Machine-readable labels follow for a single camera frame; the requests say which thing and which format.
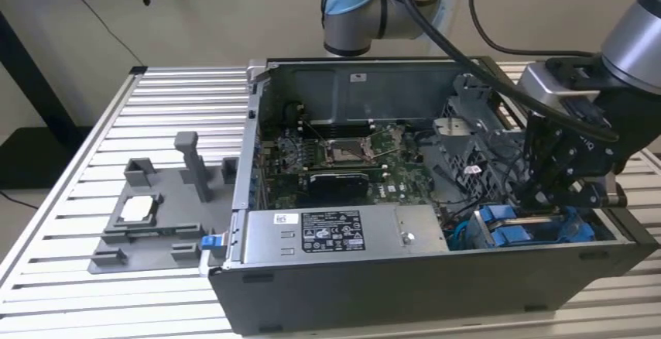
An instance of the robotic arm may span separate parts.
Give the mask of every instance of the robotic arm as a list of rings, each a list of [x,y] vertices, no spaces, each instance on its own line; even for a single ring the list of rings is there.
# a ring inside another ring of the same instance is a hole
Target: robotic arm
[[[661,0],[636,0],[593,58],[552,58],[525,70],[520,88],[549,106],[612,129],[616,142],[587,138],[531,113],[524,207],[624,207],[615,181],[629,157],[661,135]]]

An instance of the gray 3d-printed holder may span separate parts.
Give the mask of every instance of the gray 3d-printed holder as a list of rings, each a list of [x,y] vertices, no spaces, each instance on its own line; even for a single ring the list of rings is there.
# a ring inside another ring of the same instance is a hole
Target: gray 3d-printed holder
[[[130,159],[91,273],[198,266],[201,238],[230,227],[238,159],[206,167],[197,145],[197,132],[177,134],[186,169],[154,169],[150,159]]]

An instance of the black stand pole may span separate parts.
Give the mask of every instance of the black stand pole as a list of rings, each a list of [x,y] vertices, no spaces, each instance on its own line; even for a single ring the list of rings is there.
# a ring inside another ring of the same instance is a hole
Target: black stand pole
[[[47,125],[19,128],[0,147],[0,189],[51,187],[90,128],[75,126],[2,12],[0,62]]]

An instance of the beige wall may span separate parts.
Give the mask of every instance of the beige wall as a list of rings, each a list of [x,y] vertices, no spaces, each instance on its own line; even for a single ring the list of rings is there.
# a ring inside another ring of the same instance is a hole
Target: beige wall
[[[636,0],[476,0],[483,26],[503,46],[599,51],[615,23]],[[492,50],[472,24],[463,0],[449,38],[465,53],[500,60],[531,59]]]
[[[320,0],[89,0],[147,65],[241,65],[260,57],[325,55]],[[632,0],[479,0],[500,43],[596,50]],[[472,54],[477,39],[467,1],[451,39]],[[0,0],[13,26],[75,120],[93,124],[135,60],[81,0]],[[378,41],[372,55],[425,55],[425,41]],[[0,135],[41,120],[0,70]]]

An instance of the metal frame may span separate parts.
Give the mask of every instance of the metal frame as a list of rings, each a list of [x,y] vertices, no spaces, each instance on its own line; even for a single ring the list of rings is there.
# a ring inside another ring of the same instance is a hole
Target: metal frame
[[[525,63],[501,67],[516,80]],[[191,128],[201,133],[206,162],[218,163],[224,153],[240,150],[244,119],[237,116],[245,113],[229,112],[228,107],[248,97],[245,71],[150,68],[143,77],[130,77],[0,265],[3,337],[240,337],[198,269],[97,276],[86,269],[125,185],[119,162],[141,154],[157,166],[183,166],[167,144],[178,130]],[[151,84],[139,84],[142,80]],[[619,181],[636,219],[661,241],[661,162],[655,155],[647,150],[635,155]],[[54,257],[70,260],[43,259]],[[593,282],[555,313],[325,330],[316,337],[660,335],[661,252],[656,252],[625,276]]]

